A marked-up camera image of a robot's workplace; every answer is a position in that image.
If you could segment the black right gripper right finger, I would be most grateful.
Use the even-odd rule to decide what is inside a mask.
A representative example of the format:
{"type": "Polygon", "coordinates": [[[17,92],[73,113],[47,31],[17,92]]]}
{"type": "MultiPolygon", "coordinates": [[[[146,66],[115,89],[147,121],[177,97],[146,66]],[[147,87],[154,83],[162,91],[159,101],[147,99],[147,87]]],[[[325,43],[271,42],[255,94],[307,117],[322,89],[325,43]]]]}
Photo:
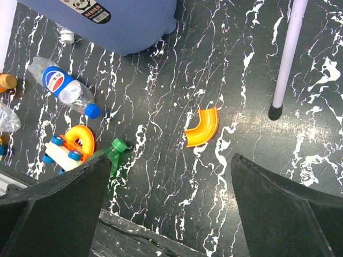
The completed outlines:
{"type": "Polygon", "coordinates": [[[230,164],[250,256],[342,256],[342,198],[271,172],[241,154],[230,164]]]}

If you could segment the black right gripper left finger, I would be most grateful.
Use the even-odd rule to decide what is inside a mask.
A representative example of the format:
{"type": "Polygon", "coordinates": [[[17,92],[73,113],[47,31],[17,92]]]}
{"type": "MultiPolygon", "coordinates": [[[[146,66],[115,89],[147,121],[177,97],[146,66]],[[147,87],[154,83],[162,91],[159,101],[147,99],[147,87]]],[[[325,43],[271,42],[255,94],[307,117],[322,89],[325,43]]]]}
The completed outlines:
{"type": "Polygon", "coordinates": [[[111,171],[102,154],[1,197],[1,256],[88,256],[111,171]]]}

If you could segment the green plastic bottle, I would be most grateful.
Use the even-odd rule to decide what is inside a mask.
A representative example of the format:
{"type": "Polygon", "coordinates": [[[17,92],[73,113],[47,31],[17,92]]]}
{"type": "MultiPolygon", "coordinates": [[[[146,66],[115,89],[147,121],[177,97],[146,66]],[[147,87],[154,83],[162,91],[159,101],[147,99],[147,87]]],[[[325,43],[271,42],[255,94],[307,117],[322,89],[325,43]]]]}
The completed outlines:
{"type": "Polygon", "coordinates": [[[109,147],[97,150],[92,156],[90,156],[87,160],[90,161],[93,158],[101,155],[106,154],[108,159],[111,161],[111,172],[110,172],[110,179],[113,179],[115,173],[118,169],[118,163],[121,155],[127,149],[126,143],[121,140],[120,138],[115,138],[109,147]]]}

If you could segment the clear plastic bottle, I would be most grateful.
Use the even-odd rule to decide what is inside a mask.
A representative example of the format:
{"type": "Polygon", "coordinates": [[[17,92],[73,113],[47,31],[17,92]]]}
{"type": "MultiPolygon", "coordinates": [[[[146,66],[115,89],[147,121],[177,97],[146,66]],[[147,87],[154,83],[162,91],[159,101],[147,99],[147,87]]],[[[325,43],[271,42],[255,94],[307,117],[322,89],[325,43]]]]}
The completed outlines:
{"type": "Polygon", "coordinates": [[[16,113],[6,104],[1,102],[1,118],[0,118],[1,132],[16,132],[21,127],[21,122],[16,113]]]}

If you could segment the Pepsi plastic bottle blue cap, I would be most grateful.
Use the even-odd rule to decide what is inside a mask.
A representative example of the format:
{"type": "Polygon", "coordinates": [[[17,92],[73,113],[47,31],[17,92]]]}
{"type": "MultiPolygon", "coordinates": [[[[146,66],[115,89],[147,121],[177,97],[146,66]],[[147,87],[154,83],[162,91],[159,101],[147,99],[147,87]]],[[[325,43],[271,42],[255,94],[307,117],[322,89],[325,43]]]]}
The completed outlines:
{"type": "Polygon", "coordinates": [[[99,117],[101,110],[90,89],[68,75],[55,62],[35,56],[27,69],[36,82],[61,103],[91,119],[99,117]]]}

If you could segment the orange juice bottle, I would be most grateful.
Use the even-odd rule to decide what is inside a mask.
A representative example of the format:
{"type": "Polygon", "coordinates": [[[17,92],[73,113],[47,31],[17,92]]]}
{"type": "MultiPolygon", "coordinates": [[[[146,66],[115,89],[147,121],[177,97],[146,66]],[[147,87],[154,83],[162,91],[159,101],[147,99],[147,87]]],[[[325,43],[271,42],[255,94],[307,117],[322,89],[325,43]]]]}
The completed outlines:
{"type": "Polygon", "coordinates": [[[17,86],[17,78],[11,74],[1,73],[0,75],[0,93],[14,89],[17,86]]]}

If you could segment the clear bottle white cap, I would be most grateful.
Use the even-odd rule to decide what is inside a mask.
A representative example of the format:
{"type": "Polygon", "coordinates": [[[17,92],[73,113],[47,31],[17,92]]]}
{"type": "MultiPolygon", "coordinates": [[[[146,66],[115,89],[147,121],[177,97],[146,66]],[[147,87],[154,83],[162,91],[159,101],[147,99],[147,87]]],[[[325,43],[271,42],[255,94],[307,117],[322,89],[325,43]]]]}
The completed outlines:
{"type": "Polygon", "coordinates": [[[57,25],[57,30],[60,33],[60,41],[65,44],[74,44],[75,33],[60,24],[56,24],[56,25],[57,25]]]}

